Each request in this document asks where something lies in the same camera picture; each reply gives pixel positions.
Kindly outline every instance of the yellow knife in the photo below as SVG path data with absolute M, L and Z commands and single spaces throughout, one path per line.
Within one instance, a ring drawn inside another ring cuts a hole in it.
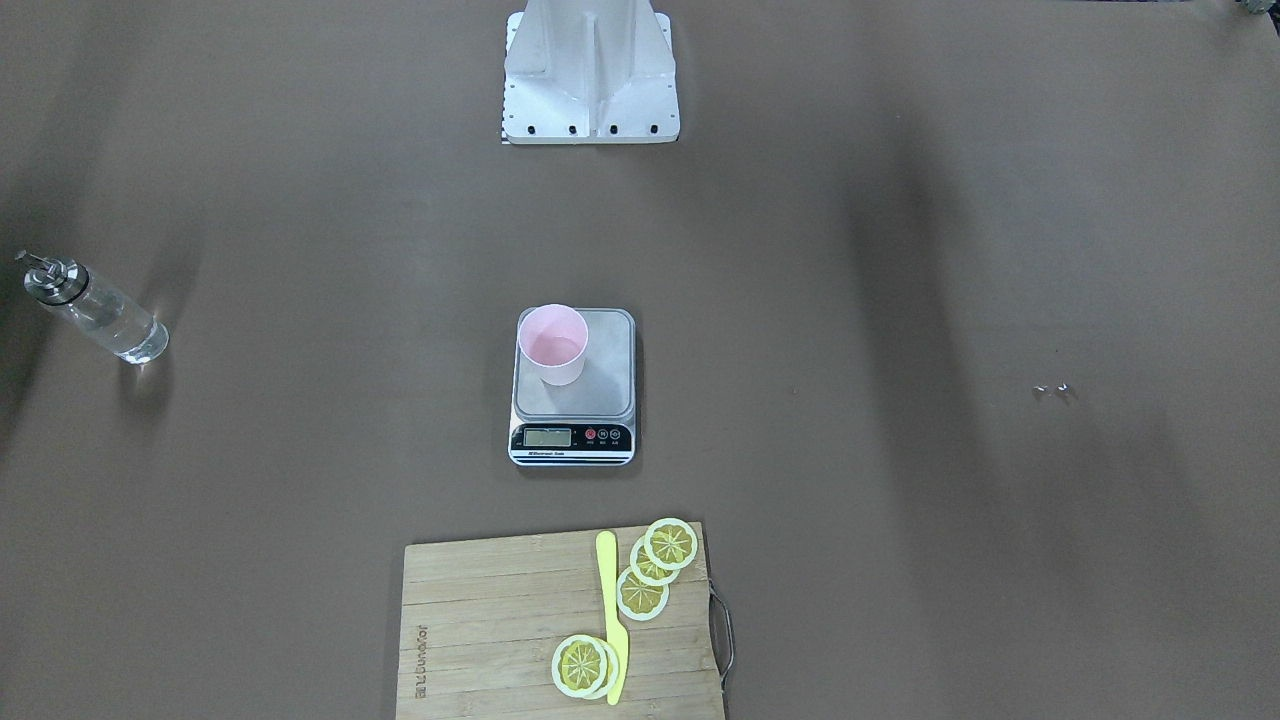
M 618 653 L 618 682 L 609 689 L 609 705 L 618 703 L 622 680 L 627 678 L 631 635 L 618 621 L 618 537 L 611 530 L 595 536 L 595 562 L 600 566 L 600 592 L 604 594 L 604 642 Z

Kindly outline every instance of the lemon slice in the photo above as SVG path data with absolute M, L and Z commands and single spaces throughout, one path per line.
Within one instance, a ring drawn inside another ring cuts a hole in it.
M 586 697 L 608 675 L 608 653 L 591 635 L 570 635 L 552 656 L 552 680 L 568 697 Z
M 654 521 L 641 539 L 653 564 L 663 570 L 687 568 L 698 555 L 698 536 L 689 523 L 678 518 Z
M 680 577 L 680 570 L 663 570 L 654 564 L 644 550 L 644 538 L 640 538 L 631 546 L 631 574 L 648 585 L 669 585 Z
M 602 697 L 609 694 L 609 691 L 613 689 L 613 685 L 618 683 L 618 667 L 621 666 L 621 664 L 618 662 L 618 653 L 613 651 L 612 644 L 609 644 L 605 641 L 602 641 L 600 638 L 591 638 L 591 639 L 595 641 L 595 644 L 600 646 L 600 648 L 604 650 L 604 656 L 605 660 L 608 661 L 609 673 L 608 676 L 604 679 L 604 684 L 600 685 L 600 689 L 586 696 L 584 700 L 600 700 Z
M 631 568 L 618 578 L 618 610 L 632 620 L 653 620 L 667 607 L 671 588 L 641 583 L 631 573 Z

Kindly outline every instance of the pink cup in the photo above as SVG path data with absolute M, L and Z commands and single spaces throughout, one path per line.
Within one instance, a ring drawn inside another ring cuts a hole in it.
M 586 364 L 586 320 L 567 305 L 543 305 L 520 322 L 520 352 L 547 384 L 567 386 Z

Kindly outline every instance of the kitchen scale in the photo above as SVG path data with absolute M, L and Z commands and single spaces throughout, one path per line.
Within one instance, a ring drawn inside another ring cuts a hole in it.
M 588 342 L 586 364 L 572 383 L 544 383 L 516 346 L 507 455 L 517 465 L 626 465 L 635 457 L 635 318 L 617 307 L 575 310 L 586 320 Z

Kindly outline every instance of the knife handle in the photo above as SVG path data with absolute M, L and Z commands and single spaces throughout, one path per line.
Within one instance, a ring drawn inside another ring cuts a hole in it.
M 604 596 L 604 618 L 618 616 L 618 537 L 612 530 L 595 536 L 595 564 L 600 569 L 600 592 Z

